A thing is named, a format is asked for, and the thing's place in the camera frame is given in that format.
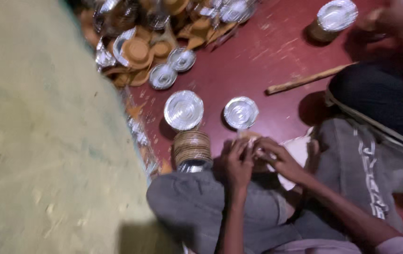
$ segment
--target leg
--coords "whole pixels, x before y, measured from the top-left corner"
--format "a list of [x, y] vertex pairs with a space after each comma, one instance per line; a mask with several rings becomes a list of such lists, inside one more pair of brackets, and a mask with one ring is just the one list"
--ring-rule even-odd
[[[254, 175], [245, 204], [244, 246], [261, 253], [296, 240], [275, 175]], [[154, 180], [147, 192], [149, 206], [164, 225], [198, 254], [214, 253], [225, 206], [225, 191], [212, 172], [172, 173]]]
[[[403, 232], [383, 168], [385, 155], [368, 129], [355, 121], [334, 118], [320, 126], [315, 138], [322, 152], [317, 179]], [[294, 225], [304, 239], [347, 240], [341, 222], [313, 198]]]
[[382, 63], [359, 63], [338, 73], [329, 91], [342, 104], [403, 136], [403, 75]]

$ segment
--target maroon floor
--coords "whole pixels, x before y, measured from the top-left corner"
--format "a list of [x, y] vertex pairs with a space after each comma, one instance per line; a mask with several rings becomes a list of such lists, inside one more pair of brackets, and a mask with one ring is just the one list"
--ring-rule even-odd
[[[326, 2], [265, 0], [239, 29], [237, 37], [213, 52], [198, 50], [193, 68], [180, 75], [169, 90], [156, 91], [148, 84], [131, 88], [137, 105], [146, 102], [142, 118], [158, 159], [171, 161], [170, 147], [175, 136], [164, 120], [164, 104], [172, 93], [185, 89], [194, 91], [204, 102], [201, 130], [210, 136], [214, 157], [220, 154], [223, 141], [236, 135], [222, 123], [221, 112], [237, 96], [250, 97], [258, 105], [260, 114], [252, 131], [279, 142], [304, 135], [309, 125], [319, 120], [316, 106], [322, 106], [317, 100], [322, 93], [315, 92], [324, 90], [329, 80], [272, 96], [266, 96], [264, 90], [360, 59], [361, 55], [352, 50], [354, 47], [345, 43], [347, 31], [323, 47], [304, 39], [304, 28]], [[360, 14], [364, 14], [383, 1], [354, 2]]]

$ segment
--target sleeve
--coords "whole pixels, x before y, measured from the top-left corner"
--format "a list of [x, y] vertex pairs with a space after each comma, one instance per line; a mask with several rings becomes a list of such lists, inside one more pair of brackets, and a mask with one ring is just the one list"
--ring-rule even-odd
[[398, 236], [386, 240], [376, 247], [378, 254], [403, 254], [403, 237]]

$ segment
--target gray sweatpants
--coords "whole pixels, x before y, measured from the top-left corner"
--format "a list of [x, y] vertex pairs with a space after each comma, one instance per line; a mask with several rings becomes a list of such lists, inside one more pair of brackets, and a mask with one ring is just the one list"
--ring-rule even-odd
[[[315, 137], [321, 158], [317, 179], [363, 210], [403, 232], [381, 149], [365, 126], [334, 118]], [[221, 173], [172, 173], [155, 179], [147, 193], [149, 206], [178, 239], [198, 254], [214, 253], [225, 207]], [[282, 188], [275, 174], [255, 174], [248, 188], [244, 247], [262, 253], [301, 239], [348, 240], [347, 231], [314, 198], [306, 199], [299, 216], [286, 222]]]

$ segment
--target wooden stick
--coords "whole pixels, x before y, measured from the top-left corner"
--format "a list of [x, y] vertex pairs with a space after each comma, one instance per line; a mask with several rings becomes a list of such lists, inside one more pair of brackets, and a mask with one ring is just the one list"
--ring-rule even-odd
[[346, 64], [346, 65], [341, 65], [341, 66], [332, 68], [330, 70], [326, 70], [326, 71], [323, 71], [321, 73], [311, 75], [311, 76], [303, 78], [303, 79], [287, 82], [285, 84], [271, 85], [266, 89], [266, 94], [267, 95], [276, 94], [276, 93], [279, 93], [279, 92], [282, 92], [282, 91], [286, 91], [286, 90], [289, 90], [289, 89], [299, 87], [299, 86], [304, 85], [304, 84], [312, 83], [312, 82], [315, 82], [317, 80], [330, 77], [330, 76], [335, 75], [336, 73], [342, 71], [344, 68], [346, 68], [346, 67], [348, 67], [350, 65], [356, 64], [356, 63], [357, 62], [354, 62], [354, 63], [351, 63], [351, 64]]

